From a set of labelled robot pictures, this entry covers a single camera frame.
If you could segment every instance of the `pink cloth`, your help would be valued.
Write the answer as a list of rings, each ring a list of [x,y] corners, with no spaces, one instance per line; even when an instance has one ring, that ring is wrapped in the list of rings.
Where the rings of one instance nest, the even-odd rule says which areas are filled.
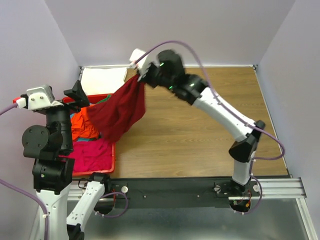
[[[68,158],[75,159],[74,173],[109,170],[112,163],[112,144],[104,138],[76,141],[73,142],[73,152]]]

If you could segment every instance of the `white towel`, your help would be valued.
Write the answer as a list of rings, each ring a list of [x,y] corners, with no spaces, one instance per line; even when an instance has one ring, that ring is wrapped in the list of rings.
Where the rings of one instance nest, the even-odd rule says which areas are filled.
[[[88,68],[82,72],[81,86],[88,95],[113,94],[124,83],[127,68]]]

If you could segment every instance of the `screw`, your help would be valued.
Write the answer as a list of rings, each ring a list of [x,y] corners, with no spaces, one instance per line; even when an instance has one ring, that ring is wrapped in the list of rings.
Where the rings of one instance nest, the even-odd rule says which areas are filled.
[[[215,187],[213,188],[213,190],[216,192],[216,193],[220,193],[221,192],[221,187],[219,185],[215,185]]]
[[[258,185],[254,185],[253,190],[258,193],[260,192],[260,187]]]
[[[122,188],[121,188],[121,192],[123,192],[124,194],[126,194],[127,192],[128,192],[128,187],[127,186],[123,186]]]

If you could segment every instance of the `dark red cloth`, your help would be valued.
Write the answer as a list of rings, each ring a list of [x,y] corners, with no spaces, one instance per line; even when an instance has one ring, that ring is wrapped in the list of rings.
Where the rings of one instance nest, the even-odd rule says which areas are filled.
[[[130,78],[108,101],[87,108],[92,125],[111,143],[117,142],[146,112],[145,84]]]
[[[76,141],[73,152],[67,158],[74,159],[74,173],[110,170],[112,168],[112,144],[106,139]]]

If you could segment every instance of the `metal frame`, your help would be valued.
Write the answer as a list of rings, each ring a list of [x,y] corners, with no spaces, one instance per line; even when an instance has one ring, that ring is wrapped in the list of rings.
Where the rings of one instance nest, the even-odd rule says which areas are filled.
[[[297,198],[296,203],[298,205],[300,215],[302,217],[303,225],[308,235],[308,238],[310,240],[318,240],[318,236],[317,236],[314,224],[312,222],[311,216],[308,211],[306,200],[304,198]]]
[[[230,177],[177,177],[177,178],[113,178],[113,183],[118,183],[119,190],[121,191],[121,188],[123,186],[127,187],[128,192],[130,192],[131,189],[131,183],[133,181],[140,181],[137,182],[137,185],[144,184],[142,182],[148,183],[150,181],[157,181],[156,184],[163,183],[163,189],[166,188],[166,186],[170,186],[169,189],[173,189],[173,184],[175,182],[181,182],[183,184],[190,183],[194,184],[195,182],[198,182],[199,184],[212,184],[211,186],[214,186],[214,183],[217,181],[228,181],[230,180]],[[263,199],[304,199],[306,197],[306,193],[304,190],[303,183],[300,178],[259,178],[259,181],[262,186]],[[259,195],[259,187],[255,184],[255,181],[251,181],[252,188],[255,191],[255,194],[253,195],[252,199],[258,199]],[[143,190],[143,186],[141,186],[141,195],[143,193],[147,194]],[[81,196],[83,195],[85,191],[83,189],[80,189],[78,187],[78,181],[75,180],[71,183],[71,188],[68,195],[68,201],[79,201]],[[229,196],[228,199],[231,200],[238,200],[238,199],[245,199],[242,196]],[[113,201],[112,199],[101,199],[100,201]]]

